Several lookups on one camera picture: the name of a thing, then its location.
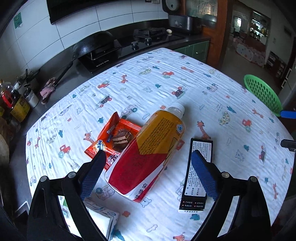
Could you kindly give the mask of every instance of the white patterned tablecloth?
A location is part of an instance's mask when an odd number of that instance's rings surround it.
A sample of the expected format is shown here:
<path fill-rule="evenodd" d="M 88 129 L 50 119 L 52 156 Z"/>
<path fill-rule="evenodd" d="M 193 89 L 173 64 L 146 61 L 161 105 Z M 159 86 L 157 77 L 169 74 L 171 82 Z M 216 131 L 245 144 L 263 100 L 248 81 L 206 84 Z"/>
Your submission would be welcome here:
<path fill-rule="evenodd" d="M 103 174 L 96 184 L 92 199 L 120 213 L 114 240 L 193 237 L 213 204 L 208 198 L 204 211 L 178 213 L 193 137 L 213 140 L 213 163 L 220 171 L 241 179 L 258 177 L 273 223 L 294 164 L 294 154 L 279 144 L 282 139 L 292 139 L 291 135 L 240 84 L 165 48 L 134 57 L 86 81 L 31 127 L 26 159 L 32 196 L 41 176 L 61 178 L 90 161 L 84 151 L 115 111 L 121 115 L 125 110 L 128 120 L 143 125 L 155 111 L 165 110 L 176 101 L 185 106 L 185 144 L 176 151 L 147 198 L 141 204 L 123 198 L 107 186 Z M 234 199 L 221 234 L 230 226 L 236 203 Z"/>

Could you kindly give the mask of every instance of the green plastic chair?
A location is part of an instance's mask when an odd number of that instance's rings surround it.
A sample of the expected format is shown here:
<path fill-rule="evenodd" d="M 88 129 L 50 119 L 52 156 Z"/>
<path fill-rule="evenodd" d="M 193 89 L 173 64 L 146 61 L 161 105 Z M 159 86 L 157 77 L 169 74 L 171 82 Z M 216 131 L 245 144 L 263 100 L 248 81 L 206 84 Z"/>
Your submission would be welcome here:
<path fill-rule="evenodd" d="M 251 74 L 244 76 L 244 84 L 248 91 L 261 100 L 277 117 L 281 116 L 280 112 L 283 109 L 281 102 L 268 84 Z"/>

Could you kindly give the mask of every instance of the wok handle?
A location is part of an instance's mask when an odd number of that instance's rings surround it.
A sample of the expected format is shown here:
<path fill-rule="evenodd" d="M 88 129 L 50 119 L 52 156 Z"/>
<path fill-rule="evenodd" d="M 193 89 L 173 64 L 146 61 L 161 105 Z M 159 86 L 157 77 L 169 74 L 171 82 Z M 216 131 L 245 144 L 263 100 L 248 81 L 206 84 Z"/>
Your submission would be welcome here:
<path fill-rule="evenodd" d="M 61 80 L 61 78 L 68 72 L 68 70 L 72 67 L 73 61 L 71 61 L 67 67 L 64 69 L 64 71 L 60 74 L 60 76 L 56 79 L 56 82 L 54 86 L 57 86 L 58 82 Z"/>

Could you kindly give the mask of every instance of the green cabinet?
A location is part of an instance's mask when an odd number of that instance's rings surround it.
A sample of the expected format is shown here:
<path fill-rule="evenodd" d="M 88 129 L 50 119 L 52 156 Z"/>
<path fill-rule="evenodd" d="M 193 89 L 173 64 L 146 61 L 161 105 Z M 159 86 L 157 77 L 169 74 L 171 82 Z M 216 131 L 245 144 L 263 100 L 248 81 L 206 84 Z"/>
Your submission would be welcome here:
<path fill-rule="evenodd" d="M 209 44 L 209 41 L 205 41 L 181 47 L 179 49 L 175 49 L 175 51 L 205 63 L 207 61 L 207 51 L 209 49 Z"/>

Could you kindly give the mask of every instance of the metal screw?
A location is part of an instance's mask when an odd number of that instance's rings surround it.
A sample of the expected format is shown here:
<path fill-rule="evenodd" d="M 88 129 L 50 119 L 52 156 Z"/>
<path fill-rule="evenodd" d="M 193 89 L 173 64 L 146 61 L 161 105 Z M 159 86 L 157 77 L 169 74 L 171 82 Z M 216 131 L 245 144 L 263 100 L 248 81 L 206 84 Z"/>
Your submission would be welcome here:
<path fill-rule="evenodd" d="M 251 181 L 255 183 L 255 182 L 257 182 L 257 178 L 256 177 L 251 177 Z"/>
<path fill-rule="evenodd" d="M 222 177 L 225 177 L 225 178 L 229 178 L 229 173 L 228 172 L 222 172 Z"/>
<path fill-rule="evenodd" d="M 68 177 L 69 178 L 73 178 L 73 177 L 75 177 L 76 176 L 76 173 L 75 172 L 70 172 L 69 174 L 68 174 Z"/>
<path fill-rule="evenodd" d="M 42 182 L 45 182 L 45 181 L 46 181 L 46 179 L 47 179 L 47 177 L 46 177 L 46 176 L 42 176 L 42 177 L 40 178 L 40 181 L 42 181 Z"/>

